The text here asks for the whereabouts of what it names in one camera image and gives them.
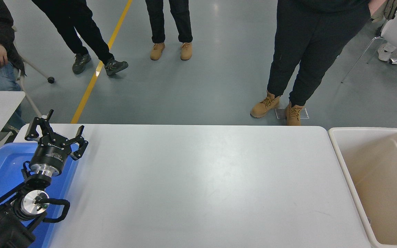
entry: beige plastic bin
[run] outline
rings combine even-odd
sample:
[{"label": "beige plastic bin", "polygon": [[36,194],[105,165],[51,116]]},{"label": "beige plastic bin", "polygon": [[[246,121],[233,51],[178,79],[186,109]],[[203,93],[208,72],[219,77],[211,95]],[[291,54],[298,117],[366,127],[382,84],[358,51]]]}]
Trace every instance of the beige plastic bin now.
[{"label": "beige plastic bin", "polygon": [[370,243],[397,248],[397,128],[336,127],[329,136]]}]

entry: tan work boot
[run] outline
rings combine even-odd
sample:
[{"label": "tan work boot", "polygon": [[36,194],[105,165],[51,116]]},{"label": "tan work boot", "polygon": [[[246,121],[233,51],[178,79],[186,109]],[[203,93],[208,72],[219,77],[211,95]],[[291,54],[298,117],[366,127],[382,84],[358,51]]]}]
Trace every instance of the tan work boot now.
[{"label": "tan work boot", "polygon": [[181,46],[182,51],[180,52],[180,59],[187,61],[192,56],[192,42],[185,42]]},{"label": "tan work boot", "polygon": [[291,107],[292,104],[286,107],[286,125],[288,126],[301,126],[301,119],[299,118],[299,112],[304,108],[304,106],[295,105]]},{"label": "tan work boot", "polygon": [[251,116],[255,118],[262,118],[271,109],[276,109],[280,105],[280,97],[275,97],[274,94],[267,91],[266,98],[257,103],[251,110]]},{"label": "tan work boot", "polygon": [[163,49],[165,49],[165,43],[154,44],[153,50],[151,50],[150,58],[153,61],[158,60],[162,56]]}]

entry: chair leg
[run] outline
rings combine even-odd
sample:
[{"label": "chair leg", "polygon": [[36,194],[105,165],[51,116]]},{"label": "chair leg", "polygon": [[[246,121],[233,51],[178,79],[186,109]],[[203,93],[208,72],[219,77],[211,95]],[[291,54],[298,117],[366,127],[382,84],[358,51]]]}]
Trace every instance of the chair leg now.
[{"label": "chair leg", "polygon": [[24,91],[24,93],[26,94],[26,99],[30,103],[30,105],[32,106],[32,108],[35,111],[36,115],[38,117],[41,117],[42,116],[41,112],[39,111],[38,107],[36,107],[36,104],[33,102],[32,98],[29,96],[29,94],[27,94],[27,91],[24,88],[25,80],[26,80],[26,76],[23,73],[21,73],[21,76],[19,78],[19,86],[21,87],[21,90]]},{"label": "chair leg", "polygon": [[371,57],[368,59],[368,61],[367,61],[367,64],[369,64],[370,63],[370,61],[372,61],[373,60],[373,58],[375,57],[375,54],[378,52],[378,49],[376,49],[373,53],[372,53],[372,55],[371,55]]},{"label": "chair leg", "polygon": [[344,80],[347,78],[348,74],[355,68],[356,64],[358,63],[358,61],[361,59],[361,57],[364,55],[365,52],[367,52],[368,48],[373,44],[373,41],[377,40],[377,39],[383,39],[382,37],[375,37],[373,38],[370,43],[368,44],[368,46],[366,47],[366,49],[364,50],[364,52],[361,54],[361,56],[358,58],[358,60],[355,62],[355,64],[352,66],[352,68],[350,69],[350,71],[347,72],[347,74],[344,76],[344,78],[341,80],[341,83],[344,83]]},{"label": "chair leg", "polygon": [[32,62],[30,62],[28,59],[24,58],[23,56],[21,56],[22,60],[25,61],[25,63],[27,63],[29,66],[31,66],[33,69],[35,69],[35,71],[39,72],[41,75],[43,75],[46,79],[48,79],[50,76],[47,75],[45,72],[43,72],[41,69],[39,69],[38,67],[36,67]]}]

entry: blue plastic tray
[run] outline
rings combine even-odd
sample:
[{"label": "blue plastic tray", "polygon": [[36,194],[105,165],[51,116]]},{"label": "blue plastic tray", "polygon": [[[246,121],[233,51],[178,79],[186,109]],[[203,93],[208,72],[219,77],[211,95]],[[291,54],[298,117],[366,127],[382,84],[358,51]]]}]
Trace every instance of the blue plastic tray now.
[{"label": "blue plastic tray", "polygon": [[[24,181],[21,173],[22,164],[25,161],[30,161],[37,146],[37,143],[8,143],[0,148],[0,197]],[[51,198],[65,199],[76,171],[77,163],[78,161],[74,161],[69,157],[62,174],[52,178],[52,184],[45,189]],[[47,217],[59,217],[61,209],[61,206],[51,205],[47,209]],[[47,248],[52,237],[54,225],[59,225],[59,223],[39,224],[33,231],[36,240],[29,248]]]}]

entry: silver metal joint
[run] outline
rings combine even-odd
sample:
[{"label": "silver metal joint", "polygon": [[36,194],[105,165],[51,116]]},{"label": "silver metal joint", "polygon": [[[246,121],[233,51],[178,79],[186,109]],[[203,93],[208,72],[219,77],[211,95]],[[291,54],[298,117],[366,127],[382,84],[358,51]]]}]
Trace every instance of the silver metal joint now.
[{"label": "silver metal joint", "polygon": [[50,165],[46,164],[34,164],[30,168],[35,171],[36,174],[45,175],[48,177],[57,176],[59,171]]},{"label": "silver metal joint", "polygon": [[44,213],[50,204],[35,204],[37,200],[49,199],[49,195],[42,190],[33,190],[25,195],[21,202],[21,210],[26,215],[39,215]]}]

